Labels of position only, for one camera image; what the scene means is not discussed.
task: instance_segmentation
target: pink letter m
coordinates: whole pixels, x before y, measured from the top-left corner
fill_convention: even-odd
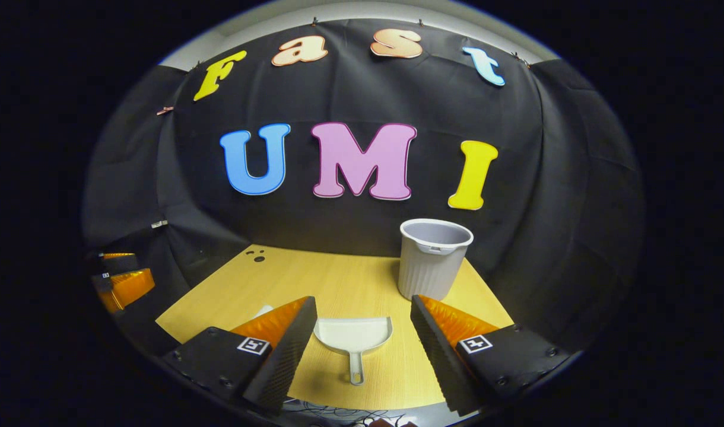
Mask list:
[[[340,168],[355,196],[364,191],[367,181],[378,169],[370,195],[384,200],[405,200],[412,191],[407,186],[407,153],[417,135],[410,125],[390,123],[381,126],[367,151],[362,151],[346,124],[321,123],[312,129],[319,140],[319,182],[313,192],[319,197],[340,197],[344,187],[338,184]]]

